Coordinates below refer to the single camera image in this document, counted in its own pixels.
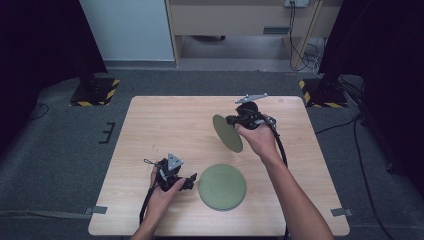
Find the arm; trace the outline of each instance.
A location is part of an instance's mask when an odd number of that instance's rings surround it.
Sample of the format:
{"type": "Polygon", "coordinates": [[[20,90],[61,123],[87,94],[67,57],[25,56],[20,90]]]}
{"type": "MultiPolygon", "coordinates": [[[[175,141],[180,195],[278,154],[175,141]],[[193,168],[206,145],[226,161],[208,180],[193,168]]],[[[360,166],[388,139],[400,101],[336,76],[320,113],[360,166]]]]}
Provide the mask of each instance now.
{"type": "MultiPolygon", "coordinates": [[[[156,172],[157,168],[154,167],[150,179],[151,184],[155,182],[156,172]]],[[[160,187],[155,188],[152,196],[150,197],[149,203],[147,204],[144,220],[131,237],[131,240],[152,239],[160,220],[168,210],[174,196],[183,187],[184,182],[185,178],[178,180],[167,192],[162,191],[160,187]]]]}
{"type": "Polygon", "coordinates": [[[292,239],[334,239],[318,209],[284,165],[271,129],[265,124],[255,130],[245,129],[239,124],[235,127],[265,165],[292,239]]]}

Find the gray tape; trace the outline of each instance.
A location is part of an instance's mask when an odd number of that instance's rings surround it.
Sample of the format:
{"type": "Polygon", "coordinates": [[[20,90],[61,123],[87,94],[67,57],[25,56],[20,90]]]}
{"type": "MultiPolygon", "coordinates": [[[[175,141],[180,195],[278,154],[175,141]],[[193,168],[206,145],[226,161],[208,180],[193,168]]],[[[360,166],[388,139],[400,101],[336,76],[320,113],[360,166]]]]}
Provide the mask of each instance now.
{"type": "Polygon", "coordinates": [[[349,217],[349,216],[354,215],[352,209],[350,209],[350,208],[347,208],[347,209],[344,209],[344,208],[331,209],[331,213],[333,214],[333,217],[343,216],[343,215],[346,216],[346,217],[349,217]]]}
{"type": "Polygon", "coordinates": [[[105,214],[107,211],[107,207],[102,207],[102,206],[95,206],[93,208],[86,208],[84,214],[93,214],[93,213],[98,213],[98,214],[105,214]]]}

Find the gray carpet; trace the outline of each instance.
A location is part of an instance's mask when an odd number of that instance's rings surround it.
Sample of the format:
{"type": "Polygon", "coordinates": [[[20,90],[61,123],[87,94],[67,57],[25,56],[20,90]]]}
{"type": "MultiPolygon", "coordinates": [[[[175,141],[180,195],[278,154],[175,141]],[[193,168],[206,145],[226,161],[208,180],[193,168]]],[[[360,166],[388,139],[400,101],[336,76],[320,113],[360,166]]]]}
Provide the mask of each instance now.
{"type": "MultiPolygon", "coordinates": [[[[70,107],[77,79],[43,90],[33,118],[0,160],[0,211],[83,213],[96,204],[131,98],[137,95],[302,96],[298,81],[309,73],[124,71],[110,105],[70,107]],[[109,144],[103,131],[115,122],[109,144]]],[[[315,131],[346,123],[358,110],[308,108],[315,131]]],[[[385,171],[386,160],[366,126],[357,124],[363,164],[375,207],[395,239],[424,239],[424,200],[401,175],[385,171]]],[[[371,209],[355,148],[353,124],[318,134],[341,203],[355,215],[339,239],[388,239],[371,209]]],[[[90,236],[89,219],[0,217],[0,239],[102,239],[90,236]]]]}

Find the power strip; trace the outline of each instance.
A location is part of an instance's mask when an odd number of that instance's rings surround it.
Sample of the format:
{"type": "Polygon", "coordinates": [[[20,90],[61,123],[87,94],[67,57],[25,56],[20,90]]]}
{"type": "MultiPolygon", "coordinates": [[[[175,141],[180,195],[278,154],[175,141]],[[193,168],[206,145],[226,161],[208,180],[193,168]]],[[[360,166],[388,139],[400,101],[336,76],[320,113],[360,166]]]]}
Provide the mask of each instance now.
{"type": "Polygon", "coordinates": [[[298,8],[305,8],[308,6],[309,0],[284,0],[284,7],[291,8],[293,3],[298,8]]]}

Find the metal bracket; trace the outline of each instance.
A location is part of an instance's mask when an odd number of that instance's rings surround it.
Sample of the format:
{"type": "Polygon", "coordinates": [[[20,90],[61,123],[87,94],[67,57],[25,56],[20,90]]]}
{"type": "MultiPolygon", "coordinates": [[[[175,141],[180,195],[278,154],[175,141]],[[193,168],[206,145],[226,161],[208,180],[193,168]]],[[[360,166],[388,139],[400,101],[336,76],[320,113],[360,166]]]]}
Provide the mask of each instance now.
{"type": "Polygon", "coordinates": [[[266,94],[266,93],[264,93],[262,95],[246,94],[246,96],[244,98],[237,100],[236,103],[247,103],[247,102],[251,102],[251,101],[254,101],[256,99],[260,99],[260,98],[264,98],[264,97],[268,97],[268,94],[266,94]]]}
{"type": "Polygon", "coordinates": [[[168,171],[172,171],[183,164],[184,164],[183,160],[177,158],[172,153],[168,153],[168,171]]]}
{"type": "Polygon", "coordinates": [[[273,117],[267,117],[266,118],[266,123],[274,130],[277,130],[277,120],[275,120],[275,118],[273,117]]]}

